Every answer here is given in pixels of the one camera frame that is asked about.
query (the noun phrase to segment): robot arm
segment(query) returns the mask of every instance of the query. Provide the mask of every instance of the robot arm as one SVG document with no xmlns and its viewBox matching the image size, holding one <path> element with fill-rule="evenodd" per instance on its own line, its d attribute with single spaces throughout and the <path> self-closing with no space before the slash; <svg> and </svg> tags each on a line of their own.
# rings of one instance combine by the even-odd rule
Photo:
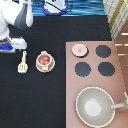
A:
<svg viewBox="0 0 128 128">
<path fill-rule="evenodd" d="M 33 24 L 32 0 L 0 0 L 0 52 L 12 53 L 15 49 L 26 49 L 23 38 L 10 38 L 8 24 L 26 29 Z"/>
<path fill-rule="evenodd" d="M 19 4 L 7 0 L 3 3 L 1 13 L 7 24 L 19 29 L 26 29 L 33 24 L 31 0 L 19 0 Z"/>
</svg>

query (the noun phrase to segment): black burner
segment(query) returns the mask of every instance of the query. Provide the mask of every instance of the black burner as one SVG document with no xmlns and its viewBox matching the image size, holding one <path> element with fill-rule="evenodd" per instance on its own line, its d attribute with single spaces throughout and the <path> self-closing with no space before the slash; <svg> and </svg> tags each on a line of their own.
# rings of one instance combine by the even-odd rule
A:
<svg viewBox="0 0 128 128">
<path fill-rule="evenodd" d="M 112 76 L 115 72 L 114 66 L 109 62 L 100 63 L 98 70 L 103 76 Z"/>
<path fill-rule="evenodd" d="M 111 55 L 111 49 L 106 45 L 99 45 L 96 48 L 96 54 L 102 58 L 106 58 Z"/>
<path fill-rule="evenodd" d="M 90 71 L 91 71 L 91 68 L 89 64 L 85 62 L 79 62 L 75 66 L 75 72 L 79 76 L 82 76 L 82 77 L 87 76 L 89 75 Z"/>
</svg>

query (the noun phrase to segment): utensil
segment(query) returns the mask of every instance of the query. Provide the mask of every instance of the utensil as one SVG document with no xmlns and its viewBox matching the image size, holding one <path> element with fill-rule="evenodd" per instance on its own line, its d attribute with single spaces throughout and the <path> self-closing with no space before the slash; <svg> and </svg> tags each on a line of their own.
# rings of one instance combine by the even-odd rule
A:
<svg viewBox="0 0 128 128">
<path fill-rule="evenodd" d="M 26 73 L 28 70 L 28 65 L 26 64 L 26 55 L 27 55 L 27 52 L 23 51 L 22 62 L 18 65 L 19 73 Z"/>
</svg>

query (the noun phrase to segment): black table surface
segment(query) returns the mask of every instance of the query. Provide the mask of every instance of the black table surface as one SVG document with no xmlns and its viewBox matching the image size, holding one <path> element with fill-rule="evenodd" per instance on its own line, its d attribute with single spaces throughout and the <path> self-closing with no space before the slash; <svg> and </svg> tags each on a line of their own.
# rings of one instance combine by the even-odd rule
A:
<svg viewBox="0 0 128 128">
<path fill-rule="evenodd" d="M 17 72 L 22 52 L 0 54 L 0 128 L 66 128 L 65 43 L 110 41 L 107 16 L 34 17 L 27 30 L 9 28 L 12 37 L 26 40 L 29 67 Z M 49 73 L 36 69 L 41 51 L 55 59 Z"/>
</svg>

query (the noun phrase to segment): stove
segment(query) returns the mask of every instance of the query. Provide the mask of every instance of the stove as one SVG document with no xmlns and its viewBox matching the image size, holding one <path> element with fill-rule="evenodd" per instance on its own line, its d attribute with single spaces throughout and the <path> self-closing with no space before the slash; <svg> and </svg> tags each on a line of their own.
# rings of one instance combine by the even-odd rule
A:
<svg viewBox="0 0 128 128">
<path fill-rule="evenodd" d="M 107 91 L 115 103 L 125 99 L 126 87 L 115 42 L 66 42 L 66 128 L 90 128 L 77 115 L 75 104 L 77 95 L 91 86 Z M 116 110 L 113 121 L 105 128 L 121 127 L 128 128 L 127 110 Z"/>
</svg>

